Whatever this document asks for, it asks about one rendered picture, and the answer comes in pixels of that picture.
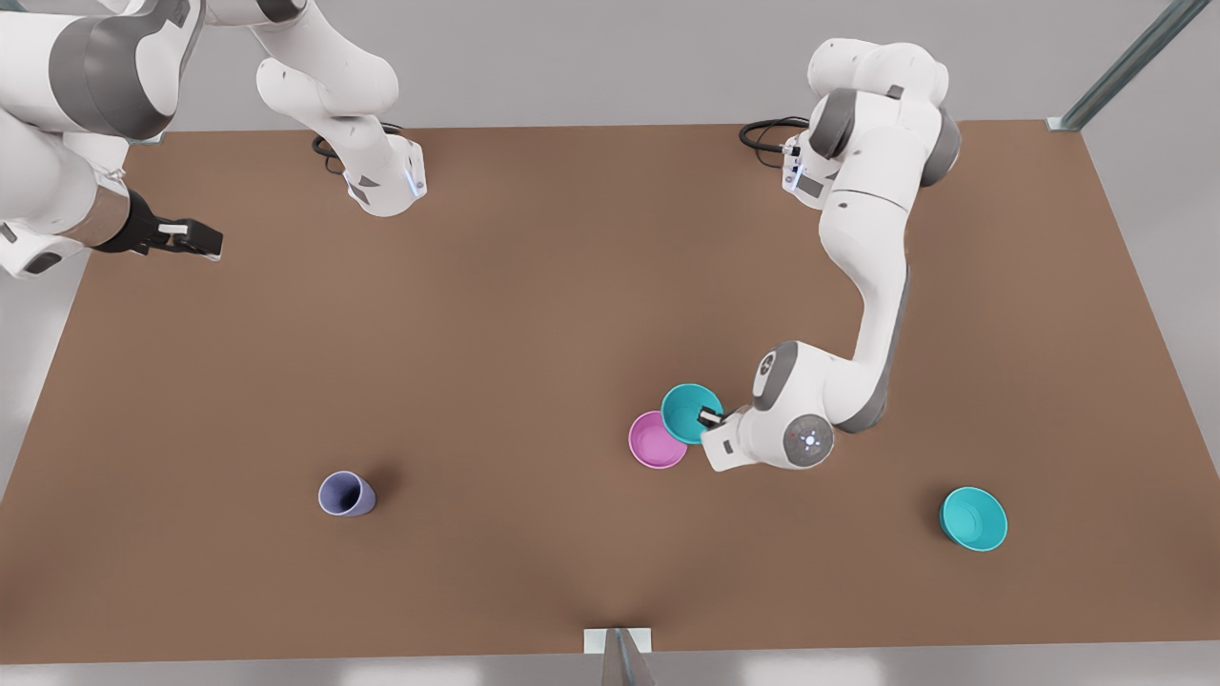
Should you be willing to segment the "teal bowl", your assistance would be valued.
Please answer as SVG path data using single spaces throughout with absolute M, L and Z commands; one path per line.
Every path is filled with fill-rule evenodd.
M 677 385 L 662 397 L 660 413 L 669 433 L 687 446 L 702 443 L 702 435 L 708 430 L 698 421 L 702 406 L 710 406 L 723 413 L 723 404 L 712 391 L 703 385 Z
M 959 487 L 939 507 L 939 526 L 954 543 L 967 551 L 997 551 L 1006 541 L 1006 511 L 988 491 Z

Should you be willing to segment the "purple cup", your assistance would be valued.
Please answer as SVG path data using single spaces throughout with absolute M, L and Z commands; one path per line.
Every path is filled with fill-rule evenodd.
M 360 474 L 328 474 L 318 485 L 318 508 L 331 516 L 355 518 L 368 514 L 377 504 L 375 488 Z

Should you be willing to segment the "silver frame post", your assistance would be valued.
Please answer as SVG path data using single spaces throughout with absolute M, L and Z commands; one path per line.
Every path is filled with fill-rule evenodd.
M 1210 4 L 1211 0 L 1171 0 L 1146 31 L 1142 31 L 1111 62 L 1107 72 L 1068 107 L 1068 112 L 1046 118 L 1047 129 L 1085 131 L 1085 126 L 1092 122 Z
M 658 686 L 645 655 L 653 652 L 650 627 L 583 630 L 586 655 L 601 655 L 600 686 Z

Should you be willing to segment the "pink bowl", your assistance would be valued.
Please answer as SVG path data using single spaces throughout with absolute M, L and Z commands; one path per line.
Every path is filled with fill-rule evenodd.
M 636 417 L 628 431 L 628 447 L 638 463 L 655 470 L 676 466 L 687 453 L 687 444 L 669 433 L 659 410 Z

